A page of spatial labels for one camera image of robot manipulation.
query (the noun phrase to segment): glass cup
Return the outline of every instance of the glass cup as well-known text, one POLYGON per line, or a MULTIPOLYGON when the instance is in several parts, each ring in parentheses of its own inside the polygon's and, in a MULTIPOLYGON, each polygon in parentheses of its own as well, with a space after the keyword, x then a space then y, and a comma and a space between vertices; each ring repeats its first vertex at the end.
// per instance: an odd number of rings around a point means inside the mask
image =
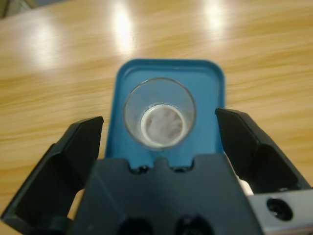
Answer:
POLYGON ((191 93, 169 78, 139 84, 124 105, 124 123, 139 143, 164 149, 181 142, 192 130, 196 106, 191 93))

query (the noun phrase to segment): table surface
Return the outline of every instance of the table surface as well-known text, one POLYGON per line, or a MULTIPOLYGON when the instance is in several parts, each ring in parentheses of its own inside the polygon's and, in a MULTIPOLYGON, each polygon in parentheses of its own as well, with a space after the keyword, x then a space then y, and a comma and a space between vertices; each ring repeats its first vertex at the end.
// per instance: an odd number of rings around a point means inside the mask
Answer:
MULTIPOLYGON (((132 58, 207 59, 313 184, 312 0, 73 0, 0 21, 0 212, 67 127, 102 115, 132 58)), ((0 224, 5 235, 17 234, 0 224)))

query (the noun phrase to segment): black plastic mount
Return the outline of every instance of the black plastic mount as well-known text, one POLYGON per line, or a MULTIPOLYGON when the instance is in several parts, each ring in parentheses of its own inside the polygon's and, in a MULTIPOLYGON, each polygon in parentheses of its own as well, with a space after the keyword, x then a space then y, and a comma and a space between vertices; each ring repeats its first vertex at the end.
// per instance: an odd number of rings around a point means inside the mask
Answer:
POLYGON ((165 158, 133 171, 98 160, 69 235, 262 235, 225 154, 200 155, 189 170, 165 158))
POLYGON ((30 173, 1 216, 24 235, 63 235, 68 211, 97 160, 103 118, 72 124, 30 173))

